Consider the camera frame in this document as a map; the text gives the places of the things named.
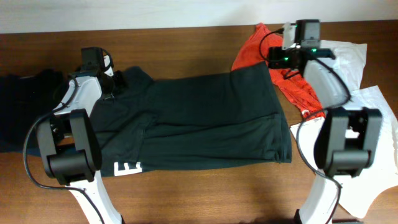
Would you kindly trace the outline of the dark green polo shirt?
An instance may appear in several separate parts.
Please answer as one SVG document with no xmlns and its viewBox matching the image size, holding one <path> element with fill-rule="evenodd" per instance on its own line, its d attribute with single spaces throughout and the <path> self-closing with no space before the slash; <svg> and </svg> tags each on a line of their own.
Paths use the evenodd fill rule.
<svg viewBox="0 0 398 224">
<path fill-rule="evenodd" d="M 90 121 L 102 152 L 101 174 L 118 170 L 210 170 L 290 163 L 292 141 L 268 67 L 154 80 L 139 67 L 126 86 L 98 100 Z"/>
</svg>

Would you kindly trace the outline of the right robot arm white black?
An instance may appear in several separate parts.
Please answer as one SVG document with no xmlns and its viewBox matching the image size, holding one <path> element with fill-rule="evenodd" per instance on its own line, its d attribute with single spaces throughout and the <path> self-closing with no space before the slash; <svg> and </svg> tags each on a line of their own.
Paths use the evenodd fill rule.
<svg viewBox="0 0 398 224">
<path fill-rule="evenodd" d="M 280 47 L 269 48 L 269 68 L 286 69 L 286 80 L 301 74 L 322 105 L 299 126 L 308 124 L 310 118 L 320 113 L 326 116 L 312 149 L 316 165 L 310 165 L 304 153 L 299 153 L 316 176 L 305 203 L 296 210 L 293 222 L 331 223 L 342 192 L 342 184 L 336 178 L 357 177 L 372 166 L 382 114 L 378 109 L 344 107 L 351 101 L 351 93 L 332 68 L 335 54 L 331 49 L 321 47 L 318 19 L 286 22 L 276 32 L 283 36 L 283 41 Z"/>
</svg>

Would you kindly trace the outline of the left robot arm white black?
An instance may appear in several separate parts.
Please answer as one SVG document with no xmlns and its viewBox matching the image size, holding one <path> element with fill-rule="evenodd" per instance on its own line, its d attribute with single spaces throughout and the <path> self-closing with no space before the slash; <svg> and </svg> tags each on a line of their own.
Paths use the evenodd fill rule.
<svg viewBox="0 0 398 224">
<path fill-rule="evenodd" d="M 42 189 L 69 191 L 90 223 L 124 223 L 102 181 L 101 149 L 90 122 L 95 103 L 112 96 L 119 77 L 105 49 L 83 48 L 81 57 L 79 71 L 68 74 L 69 87 L 59 104 L 29 128 L 22 150 L 24 169 Z M 57 186 L 39 183 L 30 172 L 27 145 L 32 133 L 36 133 L 44 171 L 57 180 Z"/>
</svg>

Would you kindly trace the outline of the black folded clothes pile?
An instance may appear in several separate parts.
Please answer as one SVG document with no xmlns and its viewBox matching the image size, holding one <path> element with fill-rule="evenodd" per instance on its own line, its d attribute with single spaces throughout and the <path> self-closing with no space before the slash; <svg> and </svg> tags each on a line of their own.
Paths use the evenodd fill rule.
<svg viewBox="0 0 398 224">
<path fill-rule="evenodd" d="M 21 152 L 27 132 L 68 90 L 63 73 L 46 69 L 30 77 L 1 77 L 1 152 Z"/>
</svg>

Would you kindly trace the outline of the orange red shirt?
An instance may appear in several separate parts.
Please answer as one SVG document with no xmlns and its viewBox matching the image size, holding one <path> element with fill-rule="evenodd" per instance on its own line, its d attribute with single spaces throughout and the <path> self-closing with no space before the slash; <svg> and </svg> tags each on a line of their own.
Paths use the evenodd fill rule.
<svg viewBox="0 0 398 224">
<path fill-rule="evenodd" d="M 272 34 L 265 24 L 258 23 L 254 33 L 240 48 L 231 69 L 237 70 L 263 62 L 269 47 L 280 47 L 281 45 L 281 36 Z M 287 72 L 287 69 L 269 70 L 272 83 L 279 88 L 290 103 L 300 110 L 302 116 L 306 118 L 322 109 L 314 89 L 304 78 L 296 75 L 290 79 L 284 79 Z"/>
</svg>

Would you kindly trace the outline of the white shirt green logo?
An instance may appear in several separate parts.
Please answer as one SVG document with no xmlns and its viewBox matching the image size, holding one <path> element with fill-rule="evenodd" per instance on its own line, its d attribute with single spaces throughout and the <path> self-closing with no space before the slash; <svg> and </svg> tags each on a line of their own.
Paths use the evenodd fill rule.
<svg viewBox="0 0 398 224">
<path fill-rule="evenodd" d="M 297 223 L 331 223 L 337 206 L 363 218 L 383 191 L 397 185 L 397 118 L 377 86 L 360 87 L 366 44 L 320 45 L 333 58 L 309 61 L 304 78 L 325 115 L 291 127 L 301 158 L 315 172 Z"/>
</svg>

